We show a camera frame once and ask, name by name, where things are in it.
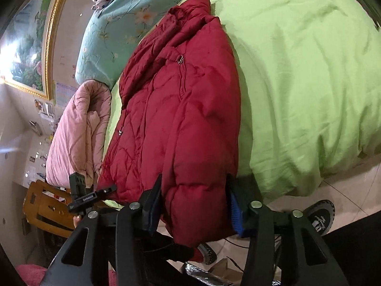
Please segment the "red fuzzy sweater forearm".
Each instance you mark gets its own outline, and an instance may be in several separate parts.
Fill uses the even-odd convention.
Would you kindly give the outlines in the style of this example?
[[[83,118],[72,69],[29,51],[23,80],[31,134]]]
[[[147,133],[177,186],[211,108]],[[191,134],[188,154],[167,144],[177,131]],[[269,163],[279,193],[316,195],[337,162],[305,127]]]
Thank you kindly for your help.
[[[39,265],[23,264],[15,269],[27,285],[118,285],[117,275],[114,270],[108,270],[108,281],[106,281],[106,270],[90,278],[82,278],[83,275],[77,276],[75,274],[58,280],[55,276],[46,278],[45,275],[49,270]]]

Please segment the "person's left hand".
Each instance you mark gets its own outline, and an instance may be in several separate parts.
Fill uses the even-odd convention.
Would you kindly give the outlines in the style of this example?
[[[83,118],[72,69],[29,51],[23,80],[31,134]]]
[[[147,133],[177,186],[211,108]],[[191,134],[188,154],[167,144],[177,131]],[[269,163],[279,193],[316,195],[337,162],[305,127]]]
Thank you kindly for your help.
[[[76,229],[78,225],[80,224],[80,221],[82,220],[82,217],[80,215],[74,216],[73,217],[73,223],[74,223],[74,228]]]

